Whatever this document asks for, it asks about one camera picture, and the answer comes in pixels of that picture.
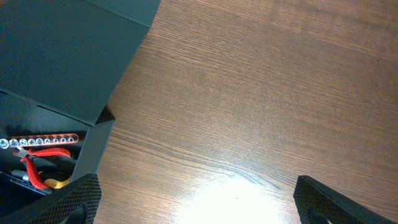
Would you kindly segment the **yellow black stubby screwdriver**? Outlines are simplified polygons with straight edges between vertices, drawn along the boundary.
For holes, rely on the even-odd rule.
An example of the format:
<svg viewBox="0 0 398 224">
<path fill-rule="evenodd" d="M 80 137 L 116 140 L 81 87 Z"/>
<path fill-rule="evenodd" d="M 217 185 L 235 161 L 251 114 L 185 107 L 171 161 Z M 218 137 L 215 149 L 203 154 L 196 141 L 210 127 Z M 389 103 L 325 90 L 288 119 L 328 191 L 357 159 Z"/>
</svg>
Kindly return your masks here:
<svg viewBox="0 0 398 224">
<path fill-rule="evenodd" d="M 38 171 L 38 174 L 40 179 L 53 189 L 61 189 L 62 187 L 68 185 L 71 180 L 71 175 L 62 172 Z M 26 171 L 13 170 L 11 172 L 11 176 L 17 179 L 16 182 L 34 188 Z"/>
</svg>

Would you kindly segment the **black gift box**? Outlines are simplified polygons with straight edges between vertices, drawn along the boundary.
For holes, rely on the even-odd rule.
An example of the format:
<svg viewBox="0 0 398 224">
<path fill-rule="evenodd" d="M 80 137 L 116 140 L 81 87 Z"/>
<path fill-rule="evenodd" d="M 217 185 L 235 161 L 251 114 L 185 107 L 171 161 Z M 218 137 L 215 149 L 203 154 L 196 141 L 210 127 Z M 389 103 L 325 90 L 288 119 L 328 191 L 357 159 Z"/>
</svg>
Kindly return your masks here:
<svg viewBox="0 0 398 224">
<path fill-rule="evenodd" d="M 7 1 L 1 7 L 1 137 L 76 133 L 73 159 L 37 158 L 71 182 L 97 174 L 114 124 L 107 103 L 158 1 Z M 24 165 L 1 151 L 1 187 Z M 46 196 L 38 190 L 31 190 Z"/>
</svg>

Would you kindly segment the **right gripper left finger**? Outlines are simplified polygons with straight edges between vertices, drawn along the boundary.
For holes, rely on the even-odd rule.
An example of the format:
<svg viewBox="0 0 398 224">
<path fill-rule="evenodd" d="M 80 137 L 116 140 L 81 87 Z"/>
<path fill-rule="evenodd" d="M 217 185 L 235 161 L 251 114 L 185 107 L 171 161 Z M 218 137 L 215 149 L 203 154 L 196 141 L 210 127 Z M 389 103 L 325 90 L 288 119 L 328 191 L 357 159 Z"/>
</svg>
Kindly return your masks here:
<svg viewBox="0 0 398 224">
<path fill-rule="evenodd" d="M 86 174 L 46 196 L 1 187 L 1 223 L 93 223 L 101 199 L 96 174 Z"/>
</svg>

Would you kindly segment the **orange socket rail set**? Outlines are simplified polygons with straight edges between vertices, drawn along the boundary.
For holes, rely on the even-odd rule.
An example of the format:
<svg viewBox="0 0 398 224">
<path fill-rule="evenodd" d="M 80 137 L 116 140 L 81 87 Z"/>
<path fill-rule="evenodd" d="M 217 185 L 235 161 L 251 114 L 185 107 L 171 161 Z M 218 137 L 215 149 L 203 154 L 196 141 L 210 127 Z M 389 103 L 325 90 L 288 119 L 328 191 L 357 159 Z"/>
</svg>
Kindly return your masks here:
<svg viewBox="0 0 398 224">
<path fill-rule="evenodd" d="M 17 147 L 41 147 L 75 144 L 80 140 L 75 133 L 42 134 L 30 136 L 14 136 L 1 139 L 1 149 Z"/>
</svg>

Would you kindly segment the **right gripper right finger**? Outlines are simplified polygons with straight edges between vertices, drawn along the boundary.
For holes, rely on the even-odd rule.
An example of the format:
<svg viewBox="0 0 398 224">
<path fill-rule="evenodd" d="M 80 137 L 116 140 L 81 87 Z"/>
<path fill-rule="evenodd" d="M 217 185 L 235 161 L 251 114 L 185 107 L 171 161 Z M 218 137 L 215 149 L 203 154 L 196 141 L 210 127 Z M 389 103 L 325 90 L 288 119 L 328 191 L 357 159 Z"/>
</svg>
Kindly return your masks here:
<svg viewBox="0 0 398 224">
<path fill-rule="evenodd" d="M 395 224 L 308 175 L 300 175 L 294 200 L 304 224 Z"/>
</svg>

